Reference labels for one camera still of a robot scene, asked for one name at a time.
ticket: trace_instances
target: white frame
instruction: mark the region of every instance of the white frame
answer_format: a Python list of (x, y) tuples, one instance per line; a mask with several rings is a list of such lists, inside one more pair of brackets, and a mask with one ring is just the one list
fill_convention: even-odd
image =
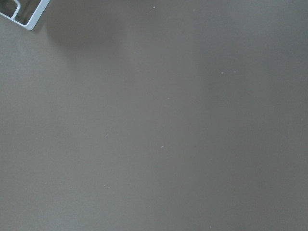
[(31, 18), (29, 19), (29, 22), (24, 25), (21, 24), (20, 22), (16, 21), (13, 17), (10, 18), (9, 16), (3, 14), (0, 12), (0, 15), (3, 15), (4, 17), (10, 19), (11, 21), (17, 23), (18, 25), (22, 26), (23, 28), (27, 29), (27, 30), (32, 30), (34, 28), (34, 26), (36, 25), (36, 23), (38, 22), (40, 16), (42, 15), (42, 13), (44, 12), (46, 6), (48, 5), (50, 0), (41, 0), (40, 3), (38, 4), (37, 8), (35, 9), (35, 11), (33, 12), (33, 15), (31, 16)]

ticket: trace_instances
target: gray table surface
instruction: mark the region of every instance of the gray table surface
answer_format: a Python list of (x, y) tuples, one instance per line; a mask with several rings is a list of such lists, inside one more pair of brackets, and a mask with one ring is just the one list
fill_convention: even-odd
[(0, 229), (308, 230), (307, 24), (306, 0), (2, 17)]

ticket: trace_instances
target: white corner frame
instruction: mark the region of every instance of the white corner frame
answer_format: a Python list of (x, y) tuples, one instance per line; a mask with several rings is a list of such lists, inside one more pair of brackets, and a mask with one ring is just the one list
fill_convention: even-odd
[(44, 12), (46, 6), (48, 5), (50, 0), (41, 0), (40, 3), (38, 4), (37, 8), (35, 9), (35, 11), (33, 12), (31, 18), (29, 19), (29, 22), (24, 25), (18, 21), (15, 20), (15, 17), (20, 9), (20, 3), (17, 0), (14, 0), (14, 2), (17, 4), (17, 8), (15, 13), (13, 14), (12, 17), (9, 17), (3, 13), (0, 12), (0, 15), (6, 17), (7, 19), (17, 23), (18, 25), (22, 26), (23, 28), (27, 29), (27, 30), (32, 30), (34, 28), (34, 26), (36, 25), (36, 23), (38, 22), (39, 18), (41, 17), (42, 13)]

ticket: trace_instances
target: white plastic object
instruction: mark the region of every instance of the white plastic object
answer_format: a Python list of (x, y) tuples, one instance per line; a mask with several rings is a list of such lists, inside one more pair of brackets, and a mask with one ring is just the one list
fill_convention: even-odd
[(36, 23), (38, 22), (39, 18), (41, 17), (42, 13), (44, 12), (46, 6), (48, 5), (50, 0), (40, 0), (39, 4), (37, 5), (36, 9), (32, 13), (30, 19), (26, 24), (22, 24), (21, 22), (18, 22), (16, 20), (16, 16), (18, 15), (20, 8), (21, 8), (21, 3), (19, 0), (13, 0), (16, 3), (16, 10), (13, 13), (13, 15), (10, 17), (2, 12), (0, 12), (1, 15), (4, 17), (10, 19), (11, 21), (17, 23), (18, 25), (24, 27), (27, 30), (32, 30)]

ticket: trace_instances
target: gray floor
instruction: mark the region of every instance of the gray floor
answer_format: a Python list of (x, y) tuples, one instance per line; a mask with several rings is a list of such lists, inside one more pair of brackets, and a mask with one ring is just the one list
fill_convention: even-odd
[(308, 230), (307, 12), (51, 0), (32, 32), (1, 18), (0, 229)]

